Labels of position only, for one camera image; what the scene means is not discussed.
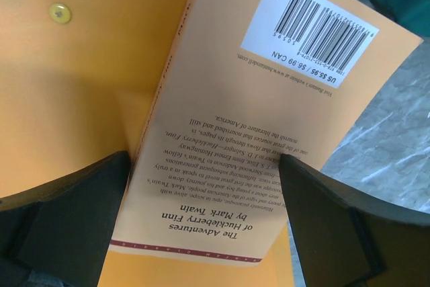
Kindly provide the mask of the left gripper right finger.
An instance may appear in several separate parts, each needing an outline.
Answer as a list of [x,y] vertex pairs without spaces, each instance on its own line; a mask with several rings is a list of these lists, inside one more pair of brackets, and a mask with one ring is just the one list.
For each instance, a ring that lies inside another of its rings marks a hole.
[[307,286],[428,286],[429,215],[385,202],[291,155],[279,176]]

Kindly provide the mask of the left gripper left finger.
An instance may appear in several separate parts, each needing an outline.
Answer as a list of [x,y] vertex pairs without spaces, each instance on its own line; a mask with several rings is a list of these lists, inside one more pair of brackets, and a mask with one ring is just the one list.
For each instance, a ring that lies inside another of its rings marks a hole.
[[96,286],[131,168],[118,151],[81,170],[1,198],[1,285],[36,274]]

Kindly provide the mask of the orange book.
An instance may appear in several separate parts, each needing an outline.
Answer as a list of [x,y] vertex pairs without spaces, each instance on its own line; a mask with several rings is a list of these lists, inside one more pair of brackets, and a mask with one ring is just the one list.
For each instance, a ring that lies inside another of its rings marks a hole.
[[420,43],[357,0],[188,0],[110,249],[258,264],[280,156],[322,167]]

